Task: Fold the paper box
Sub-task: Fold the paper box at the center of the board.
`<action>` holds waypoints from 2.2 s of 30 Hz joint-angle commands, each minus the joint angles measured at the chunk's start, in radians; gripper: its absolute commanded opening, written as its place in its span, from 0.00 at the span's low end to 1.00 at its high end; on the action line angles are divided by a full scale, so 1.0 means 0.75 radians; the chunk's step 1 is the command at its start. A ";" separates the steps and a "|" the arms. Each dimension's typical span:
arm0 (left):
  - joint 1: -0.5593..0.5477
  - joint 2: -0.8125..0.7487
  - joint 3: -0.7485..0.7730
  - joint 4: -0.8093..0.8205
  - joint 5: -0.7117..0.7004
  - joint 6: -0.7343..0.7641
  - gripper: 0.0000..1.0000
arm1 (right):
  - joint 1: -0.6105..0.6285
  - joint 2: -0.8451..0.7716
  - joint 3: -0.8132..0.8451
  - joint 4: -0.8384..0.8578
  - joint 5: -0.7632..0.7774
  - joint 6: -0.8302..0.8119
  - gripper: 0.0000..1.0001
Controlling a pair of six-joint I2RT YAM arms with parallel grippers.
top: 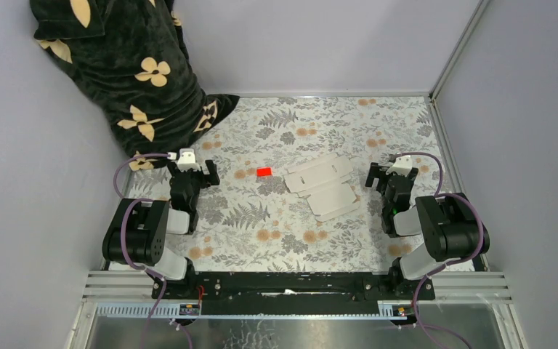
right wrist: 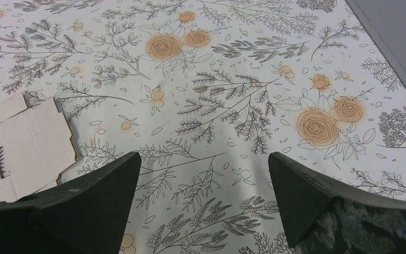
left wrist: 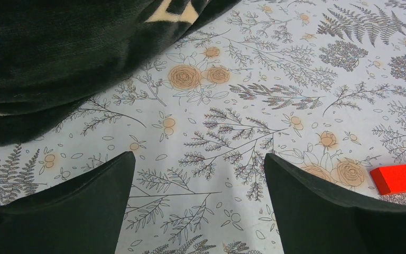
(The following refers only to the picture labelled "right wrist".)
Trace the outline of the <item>white cardboard paper box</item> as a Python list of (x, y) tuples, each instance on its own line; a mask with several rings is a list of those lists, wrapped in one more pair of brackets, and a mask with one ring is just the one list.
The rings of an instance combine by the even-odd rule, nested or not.
[(0, 102), (0, 202), (54, 187), (76, 162), (71, 138), (53, 98), (33, 107), (21, 94)]

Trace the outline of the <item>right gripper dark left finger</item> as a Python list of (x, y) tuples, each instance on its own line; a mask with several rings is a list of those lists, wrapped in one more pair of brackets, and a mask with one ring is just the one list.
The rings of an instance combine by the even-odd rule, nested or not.
[(0, 202), (0, 253), (118, 253), (141, 162), (132, 151), (56, 187)]

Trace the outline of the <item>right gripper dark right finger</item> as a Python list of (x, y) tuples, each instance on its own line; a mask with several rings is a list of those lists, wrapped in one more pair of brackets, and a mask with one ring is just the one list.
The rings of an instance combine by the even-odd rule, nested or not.
[(269, 172), (294, 253), (406, 253), (406, 202), (372, 194), (274, 152)]

